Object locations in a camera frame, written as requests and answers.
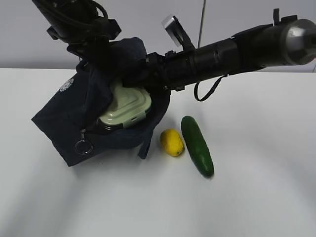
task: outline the yellow lemon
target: yellow lemon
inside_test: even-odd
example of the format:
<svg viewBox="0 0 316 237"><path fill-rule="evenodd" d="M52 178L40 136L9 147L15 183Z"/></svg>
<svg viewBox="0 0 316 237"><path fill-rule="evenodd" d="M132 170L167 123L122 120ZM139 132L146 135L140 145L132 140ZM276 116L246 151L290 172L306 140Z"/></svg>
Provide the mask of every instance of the yellow lemon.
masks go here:
<svg viewBox="0 0 316 237"><path fill-rule="evenodd" d="M184 151L183 141L179 133L174 129L168 129L162 132L160 142L165 151L173 157L181 155Z"/></svg>

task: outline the robotic arm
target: robotic arm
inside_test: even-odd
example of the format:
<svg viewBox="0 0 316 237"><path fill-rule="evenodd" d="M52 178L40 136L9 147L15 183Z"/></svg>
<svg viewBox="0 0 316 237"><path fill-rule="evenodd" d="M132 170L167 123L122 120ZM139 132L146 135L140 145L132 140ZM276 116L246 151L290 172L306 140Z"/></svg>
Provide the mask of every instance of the robotic arm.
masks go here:
<svg viewBox="0 0 316 237"><path fill-rule="evenodd" d="M108 51L121 32L116 20L93 0L32 0L52 25L47 31L54 40L69 44L67 50L106 70ZM316 25L296 15L279 18L205 47L195 49L175 16L163 21L179 53L151 53L122 75L125 87L149 90L183 90L186 85L223 75L252 72L272 66L305 65L316 57ZM124 80L135 77L133 83Z"/></svg>

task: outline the black cable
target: black cable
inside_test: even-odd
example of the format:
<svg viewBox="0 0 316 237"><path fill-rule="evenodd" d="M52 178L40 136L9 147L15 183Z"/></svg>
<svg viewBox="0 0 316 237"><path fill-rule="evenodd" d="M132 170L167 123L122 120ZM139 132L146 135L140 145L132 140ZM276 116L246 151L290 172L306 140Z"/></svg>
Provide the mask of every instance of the black cable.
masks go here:
<svg viewBox="0 0 316 237"><path fill-rule="evenodd" d="M97 3L97 2L95 2L95 1L93 1L93 0L89 0L89 2L90 2L93 6L95 6L97 9L99 9L99 10L102 12L103 17L105 17L105 18L107 18L107 19L109 18L108 13L107 13L107 11L104 9L103 6L101 6L99 3Z"/></svg>
<svg viewBox="0 0 316 237"><path fill-rule="evenodd" d="M92 28L98 27L96 25L86 24L86 23L82 23L80 21L74 20L73 18L70 18L70 17L64 15L63 13L59 12L53 6L51 6L50 4L48 4L45 1L39 0L38 3L41 5L41 7L43 7L46 11L48 11L54 17L58 18L59 20L65 22L69 25L72 25L72 26L78 27L78 28L84 28L84 29L92 29Z"/></svg>
<svg viewBox="0 0 316 237"><path fill-rule="evenodd" d="M203 102L203 101L207 100L215 92L215 90L218 87L221 80L223 78L226 78L226 77L228 77L228 74L218 78L217 81L212 86L212 88L209 90L209 92L202 99L199 99L199 97L198 97L198 85L200 84L200 82L198 82L194 87L194 97L196 98L196 100L199 102Z"/></svg>
<svg viewBox="0 0 316 237"><path fill-rule="evenodd" d="M198 35L198 43L197 47L201 47L201 40L202 40L202 33L203 33L203 26L204 26L204 18L205 18L205 10L206 10L206 0L204 0L203 3L203 9L202 9L202 16L201 16L201 23L199 27L199 35Z"/></svg>

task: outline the cucumber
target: cucumber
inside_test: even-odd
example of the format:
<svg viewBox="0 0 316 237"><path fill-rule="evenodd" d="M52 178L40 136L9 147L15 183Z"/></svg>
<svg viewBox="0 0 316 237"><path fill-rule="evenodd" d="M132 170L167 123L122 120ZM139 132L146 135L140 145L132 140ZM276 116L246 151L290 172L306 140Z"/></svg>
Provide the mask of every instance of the cucumber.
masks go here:
<svg viewBox="0 0 316 237"><path fill-rule="evenodd" d="M214 175L214 166L208 146L197 122L191 116L183 117L181 131L191 159L199 172L206 178Z"/></svg>

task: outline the embroidered logo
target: embroidered logo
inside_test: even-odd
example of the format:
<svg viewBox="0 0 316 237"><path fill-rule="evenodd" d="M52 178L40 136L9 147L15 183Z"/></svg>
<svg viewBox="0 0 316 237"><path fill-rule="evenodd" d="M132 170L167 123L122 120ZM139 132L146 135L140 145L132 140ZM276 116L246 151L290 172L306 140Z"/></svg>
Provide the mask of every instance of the embroidered logo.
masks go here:
<svg viewBox="0 0 316 237"><path fill-rule="evenodd" d="M66 81L61 88L59 89L60 92L64 92L65 90L67 90L72 84L74 83L74 79L71 78L68 81Z"/></svg>

